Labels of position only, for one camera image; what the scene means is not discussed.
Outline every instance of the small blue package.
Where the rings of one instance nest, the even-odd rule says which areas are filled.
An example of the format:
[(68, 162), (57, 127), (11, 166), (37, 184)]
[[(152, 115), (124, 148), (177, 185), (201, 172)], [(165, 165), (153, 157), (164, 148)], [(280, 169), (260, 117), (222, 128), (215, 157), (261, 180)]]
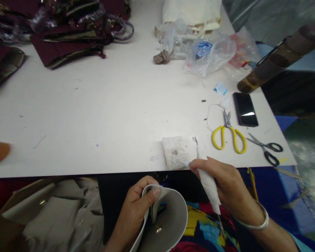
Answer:
[(202, 58), (204, 56), (207, 56), (212, 49), (212, 44), (206, 41), (202, 41), (198, 44), (196, 56), (199, 58)]

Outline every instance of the smartphone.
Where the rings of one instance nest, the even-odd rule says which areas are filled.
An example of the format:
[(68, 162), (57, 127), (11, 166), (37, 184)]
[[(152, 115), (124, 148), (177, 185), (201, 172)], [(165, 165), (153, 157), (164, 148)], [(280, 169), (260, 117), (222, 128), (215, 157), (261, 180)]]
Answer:
[(234, 93), (233, 99), (235, 100), (234, 105), (236, 106), (239, 125), (249, 127), (259, 126), (251, 96), (244, 93)]

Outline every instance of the silver bangle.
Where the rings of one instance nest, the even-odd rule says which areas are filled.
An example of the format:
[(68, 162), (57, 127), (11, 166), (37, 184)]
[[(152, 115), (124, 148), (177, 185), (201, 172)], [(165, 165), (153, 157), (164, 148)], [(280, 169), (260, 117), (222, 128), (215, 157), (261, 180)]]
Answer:
[(258, 201), (256, 201), (256, 200), (254, 200), (254, 201), (257, 202), (257, 204), (261, 207), (261, 210), (263, 211), (263, 213), (264, 213), (264, 215), (265, 215), (265, 221), (264, 221), (264, 223), (262, 223), (260, 226), (251, 226), (251, 225), (247, 225), (247, 224), (241, 222), (240, 220), (237, 220), (236, 218), (235, 218), (235, 220), (236, 220), (237, 222), (239, 222), (242, 226), (246, 227), (247, 229), (264, 230), (265, 228), (268, 227), (268, 224), (269, 224), (269, 222), (270, 222), (270, 220), (269, 220), (270, 217), (268, 216), (268, 212), (266, 211), (266, 209), (264, 208), (264, 206), (261, 205), (260, 202), (258, 202)]

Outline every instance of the maroon bag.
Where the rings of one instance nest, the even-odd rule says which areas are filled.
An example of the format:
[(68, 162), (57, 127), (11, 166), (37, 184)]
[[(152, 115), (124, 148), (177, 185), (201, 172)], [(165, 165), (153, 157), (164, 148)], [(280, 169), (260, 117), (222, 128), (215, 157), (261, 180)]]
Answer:
[(0, 85), (22, 66), (25, 58), (19, 48), (0, 46)]

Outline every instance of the leather scrap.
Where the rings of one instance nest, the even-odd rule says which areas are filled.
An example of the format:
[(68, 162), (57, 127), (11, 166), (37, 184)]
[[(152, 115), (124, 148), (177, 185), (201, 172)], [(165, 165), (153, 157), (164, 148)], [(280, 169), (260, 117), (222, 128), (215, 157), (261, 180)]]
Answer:
[(170, 61), (170, 55), (169, 55), (167, 50), (163, 50), (159, 54), (155, 55), (153, 57), (153, 60), (154, 60), (155, 64), (157, 64), (157, 65), (161, 65), (161, 64), (166, 65)]

